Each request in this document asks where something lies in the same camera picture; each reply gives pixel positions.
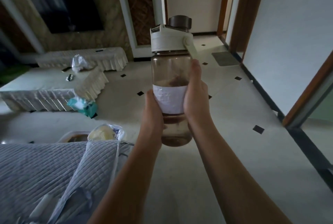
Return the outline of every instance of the bottle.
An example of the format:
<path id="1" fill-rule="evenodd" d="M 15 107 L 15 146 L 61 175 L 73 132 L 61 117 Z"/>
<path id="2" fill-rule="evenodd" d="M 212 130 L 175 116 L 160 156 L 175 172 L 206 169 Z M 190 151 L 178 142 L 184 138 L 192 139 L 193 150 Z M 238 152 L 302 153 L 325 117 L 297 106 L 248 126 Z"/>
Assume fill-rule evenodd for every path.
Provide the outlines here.
<path id="1" fill-rule="evenodd" d="M 162 143 L 171 147 L 183 146 L 192 139 L 183 109 L 192 57 L 181 44 L 184 32 L 191 35 L 189 20 L 187 16 L 179 18 L 178 15 L 169 19 L 168 26 L 151 29 L 152 50 L 155 50 L 151 58 L 153 91 L 163 113 Z"/>

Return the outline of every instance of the floor mat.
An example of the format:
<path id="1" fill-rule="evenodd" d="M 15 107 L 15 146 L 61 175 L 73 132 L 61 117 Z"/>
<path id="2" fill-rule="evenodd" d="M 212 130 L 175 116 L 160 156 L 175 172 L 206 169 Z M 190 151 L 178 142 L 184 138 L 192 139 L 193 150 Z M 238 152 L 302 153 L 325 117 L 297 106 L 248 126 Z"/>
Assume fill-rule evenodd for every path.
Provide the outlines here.
<path id="1" fill-rule="evenodd" d="M 212 53 L 219 66 L 238 65 L 239 62 L 228 51 Z"/>

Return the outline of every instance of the white label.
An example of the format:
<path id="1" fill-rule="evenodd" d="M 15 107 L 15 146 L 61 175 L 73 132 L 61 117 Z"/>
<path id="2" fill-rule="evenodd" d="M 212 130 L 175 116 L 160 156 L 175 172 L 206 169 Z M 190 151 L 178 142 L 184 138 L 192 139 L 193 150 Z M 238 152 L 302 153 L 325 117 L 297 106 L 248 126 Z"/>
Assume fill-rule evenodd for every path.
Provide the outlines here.
<path id="1" fill-rule="evenodd" d="M 163 113 L 184 113 L 184 97 L 187 86 L 162 87 L 153 85 L 152 89 Z"/>

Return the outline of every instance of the gray quilted blanket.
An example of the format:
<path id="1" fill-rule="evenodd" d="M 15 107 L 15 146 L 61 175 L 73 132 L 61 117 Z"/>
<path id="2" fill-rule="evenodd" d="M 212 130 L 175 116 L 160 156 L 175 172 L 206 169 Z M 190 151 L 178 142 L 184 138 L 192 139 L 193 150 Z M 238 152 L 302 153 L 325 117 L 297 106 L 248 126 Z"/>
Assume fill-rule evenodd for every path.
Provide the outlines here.
<path id="1" fill-rule="evenodd" d="M 118 141 L 0 145 L 0 223 L 28 218 L 45 194 L 56 199 L 56 211 L 77 187 L 91 191 L 94 210 L 132 147 Z M 68 202 L 58 222 L 81 207 Z"/>

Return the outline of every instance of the plastic bag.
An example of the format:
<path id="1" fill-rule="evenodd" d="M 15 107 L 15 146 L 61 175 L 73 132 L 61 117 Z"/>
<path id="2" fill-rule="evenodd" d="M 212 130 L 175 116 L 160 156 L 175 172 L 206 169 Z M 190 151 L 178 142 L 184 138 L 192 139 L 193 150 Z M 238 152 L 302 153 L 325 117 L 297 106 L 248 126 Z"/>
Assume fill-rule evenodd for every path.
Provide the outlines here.
<path id="1" fill-rule="evenodd" d="M 94 63 L 89 63 L 85 60 L 85 58 L 79 54 L 73 57 L 72 60 L 72 70 L 75 73 L 78 73 L 82 70 L 91 70 L 95 67 L 96 65 Z"/>
<path id="2" fill-rule="evenodd" d="M 121 126 L 103 124 L 96 127 L 88 135 L 88 141 L 91 140 L 118 140 L 122 141 L 125 137 L 125 131 Z"/>
<path id="3" fill-rule="evenodd" d="M 97 111 L 97 104 L 84 98 L 74 97 L 67 102 L 67 105 L 75 111 L 83 113 L 85 116 L 92 118 Z"/>

